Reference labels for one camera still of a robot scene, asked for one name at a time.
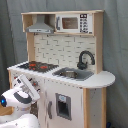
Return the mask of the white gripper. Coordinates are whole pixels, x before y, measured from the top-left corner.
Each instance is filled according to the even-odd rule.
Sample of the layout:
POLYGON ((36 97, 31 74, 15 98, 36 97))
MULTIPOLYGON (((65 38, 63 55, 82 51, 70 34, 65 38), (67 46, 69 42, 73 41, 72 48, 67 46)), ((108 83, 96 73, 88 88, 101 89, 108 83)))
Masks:
POLYGON ((40 98, 40 95, 38 94, 36 89, 32 86, 30 81, 23 74, 18 76, 13 81, 13 86, 14 87, 20 87, 23 91, 28 93, 31 96, 33 102, 36 102, 40 98))

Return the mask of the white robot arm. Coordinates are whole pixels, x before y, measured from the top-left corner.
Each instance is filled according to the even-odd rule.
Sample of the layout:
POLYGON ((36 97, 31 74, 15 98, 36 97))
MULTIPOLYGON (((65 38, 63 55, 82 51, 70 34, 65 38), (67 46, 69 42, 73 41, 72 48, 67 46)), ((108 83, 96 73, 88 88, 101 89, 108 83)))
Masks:
POLYGON ((0 116, 0 128, 40 128, 38 118, 30 113, 31 105, 40 98, 38 92, 25 75, 18 76, 12 85, 0 96, 0 104, 13 107, 14 111, 0 116))

